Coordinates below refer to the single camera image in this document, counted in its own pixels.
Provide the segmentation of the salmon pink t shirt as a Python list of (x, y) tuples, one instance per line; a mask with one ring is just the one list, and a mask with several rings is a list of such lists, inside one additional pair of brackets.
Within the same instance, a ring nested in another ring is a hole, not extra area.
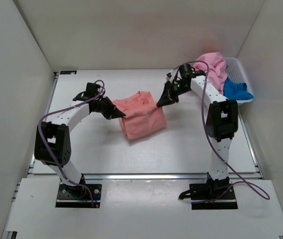
[(119, 119), (127, 140), (137, 140), (166, 128), (167, 123), (162, 108), (157, 107), (150, 92), (136, 94), (113, 104), (126, 116)]

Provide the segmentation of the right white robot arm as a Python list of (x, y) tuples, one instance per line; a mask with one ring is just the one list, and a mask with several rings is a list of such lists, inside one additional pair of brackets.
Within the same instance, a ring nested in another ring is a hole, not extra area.
[(223, 96), (209, 81), (208, 72), (194, 70), (183, 64), (169, 71), (157, 107), (179, 102), (179, 96), (189, 91), (201, 97), (204, 132), (212, 149), (211, 166), (203, 186), (207, 197), (218, 199), (230, 185), (228, 160), (232, 139), (238, 130), (238, 104)]

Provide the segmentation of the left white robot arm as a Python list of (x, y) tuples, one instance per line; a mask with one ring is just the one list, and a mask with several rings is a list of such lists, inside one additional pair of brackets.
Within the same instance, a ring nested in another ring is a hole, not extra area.
[(90, 189), (83, 174), (71, 162), (72, 130), (91, 113), (100, 113), (107, 120), (126, 116), (105, 96), (105, 92), (102, 80), (88, 82), (86, 90), (78, 93), (70, 106), (42, 116), (37, 125), (35, 159), (53, 169), (74, 198), (83, 197)]

